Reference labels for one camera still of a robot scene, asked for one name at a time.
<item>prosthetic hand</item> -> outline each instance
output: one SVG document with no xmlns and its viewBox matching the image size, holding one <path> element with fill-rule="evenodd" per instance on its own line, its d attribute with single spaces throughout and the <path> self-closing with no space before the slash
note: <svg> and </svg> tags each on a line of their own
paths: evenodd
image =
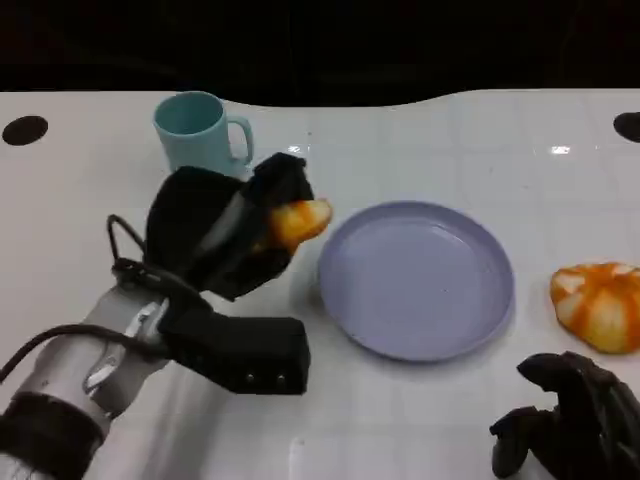
<svg viewBox="0 0 640 480">
<path fill-rule="evenodd" d="M 80 479 L 111 422 L 145 379 L 175 360 L 235 393 L 300 395 L 310 353 L 293 318 L 229 318 L 200 292 L 235 299 L 278 276 L 291 250 L 271 245 L 270 211 L 313 198 L 304 161 L 267 160 L 247 183 L 205 170 L 173 174 L 149 213 L 143 241 L 108 221 L 116 285 L 82 324 L 48 330 L 0 370 L 0 382 L 39 343 L 33 373 L 0 417 L 0 479 Z M 121 258 L 120 224 L 143 261 Z"/>
<path fill-rule="evenodd" d="M 531 450 L 558 480 L 640 479 L 640 404 L 626 384 L 571 352 L 533 355 L 518 371 L 556 392 L 558 406 L 519 408 L 491 427 L 498 478 L 516 474 Z"/>
</svg>

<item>dark background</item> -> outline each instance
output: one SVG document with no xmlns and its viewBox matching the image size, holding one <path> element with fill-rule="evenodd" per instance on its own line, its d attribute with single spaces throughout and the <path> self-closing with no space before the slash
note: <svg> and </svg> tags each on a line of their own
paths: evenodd
<svg viewBox="0 0 640 480">
<path fill-rule="evenodd" d="M 4 0 L 0 89 L 381 105 L 640 86 L 638 0 Z"/>
</svg>

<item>white table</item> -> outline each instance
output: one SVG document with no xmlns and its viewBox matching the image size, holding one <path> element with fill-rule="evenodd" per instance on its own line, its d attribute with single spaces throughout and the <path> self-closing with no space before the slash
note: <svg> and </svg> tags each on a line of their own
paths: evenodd
<svg viewBox="0 0 640 480">
<path fill-rule="evenodd" d="M 49 121 L 37 143 L 0 143 L 2 361 L 40 330 L 82 320 L 113 283 L 105 217 L 122 214 L 143 230 L 168 174 L 150 123 L 167 95 L 0 93 L 1 126 L 27 114 Z M 212 299 L 227 313 L 303 319 L 313 355 L 308 393 L 234 397 L 170 365 L 117 420 L 87 478 L 491 479 L 489 425 L 517 406 L 555 403 L 518 376 L 515 366 L 528 355 L 587 354 L 640 394 L 640 357 L 595 354 L 557 325 L 547 295 L 560 266 L 640 264 L 640 145 L 612 128 L 618 113 L 640 111 L 640 92 L 228 107 L 251 120 L 259 160 L 278 150 L 308 158 L 316 193 L 335 206 L 332 228 L 394 199 L 439 202 L 483 223 L 513 262 L 515 321 L 488 347 L 446 364 L 407 366 L 369 354 L 317 300 L 324 235 L 277 281 L 236 304 Z M 33 360 L 0 388 L 3 408 Z M 546 476 L 532 462 L 522 478 Z"/>
</svg>

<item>lavender plate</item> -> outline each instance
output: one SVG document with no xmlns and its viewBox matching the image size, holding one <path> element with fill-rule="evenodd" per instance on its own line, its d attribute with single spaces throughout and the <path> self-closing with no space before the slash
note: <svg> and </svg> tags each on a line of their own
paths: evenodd
<svg viewBox="0 0 640 480">
<path fill-rule="evenodd" d="M 429 203 L 385 203 L 351 217 L 325 245 L 319 281 L 329 315 L 351 338 L 409 361 L 482 345 L 514 305 L 513 271 L 498 241 Z"/>
</svg>

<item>cup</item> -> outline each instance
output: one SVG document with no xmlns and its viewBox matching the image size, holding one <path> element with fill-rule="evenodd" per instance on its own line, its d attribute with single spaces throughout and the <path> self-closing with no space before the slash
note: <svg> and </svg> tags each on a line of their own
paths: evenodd
<svg viewBox="0 0 640 480">
<path fill-rule="evenodd" d="M 247 156 L 231 155 L 228 124 L 240 125 Z M 230 177 L 242 177 L 253 158 L 253 133 L 246 118 L 227 115 L 222 101 L 207 92 L 182 92 L 167 98 L 153 115 L 171 171 L 180 167 L 206 168 Z"/>
</svg>

